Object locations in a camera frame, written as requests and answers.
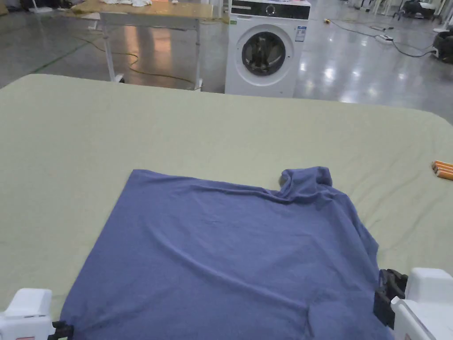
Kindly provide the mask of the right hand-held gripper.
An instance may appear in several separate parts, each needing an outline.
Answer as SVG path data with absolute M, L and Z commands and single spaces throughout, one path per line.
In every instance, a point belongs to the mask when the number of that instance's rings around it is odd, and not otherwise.
M 453 278 L 436 268 L 381 269 L 373 313 L 396 340 L 451 340 Z

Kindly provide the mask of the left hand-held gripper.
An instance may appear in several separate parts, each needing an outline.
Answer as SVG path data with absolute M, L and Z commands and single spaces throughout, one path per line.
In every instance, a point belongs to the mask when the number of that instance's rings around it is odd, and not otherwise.
M 53 321 L 52 290 L 22 288 L 0 314 L 2 340 L 72 340 L 74 327 Z

